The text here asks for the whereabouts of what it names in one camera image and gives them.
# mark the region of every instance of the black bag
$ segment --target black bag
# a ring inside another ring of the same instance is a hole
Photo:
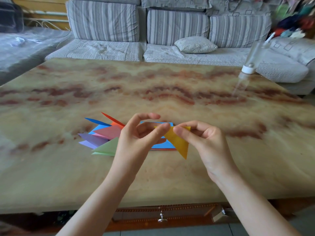
[[[0,2],[0,32],[19,33],[24,29],[23,10],[20,6]]]

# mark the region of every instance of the folded yellow paper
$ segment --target folded yellow paper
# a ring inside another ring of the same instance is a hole
[[[164,137],[169,140],[176,150],[183,156],[183,158],[187,159],[187,152],[188,152],[188,142],[186,142],[183,138],[180,138],[173,132],[173,128],[164,135]]]

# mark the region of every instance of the floral pillow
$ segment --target floral pillow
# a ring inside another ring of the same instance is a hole
[[[181,52],[188,54],[209,53],[218,48],[214,43],[202,36],[182,38],[177,40],[175,45]]]

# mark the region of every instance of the drawer knob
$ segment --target drawer knob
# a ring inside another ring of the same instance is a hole
[[[161,210],[160,216],[161,216],[161,218],[158,219],[158,222],[159,222],[159,223],[161,223],[161,222],[167,222],[167,219],[163,218],[163,217],[164,217],[164,214],[163,214],[162,210]]]

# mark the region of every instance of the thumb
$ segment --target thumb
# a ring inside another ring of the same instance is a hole
[[[152,147],[157,143],[158,140],[161,139],[171,128],[169,123],[163,123],[157,126],[152,132],[150,132],[146,137],[146,142]]]
[[[174,133],[179,136],[180,138],[183,138],[185,141],[193,145],[194,147],[197,147],[197,145],[201,142],[201,137],[193,134],[191,131],[188,131],[184,127],[176,126],[173,128]]]

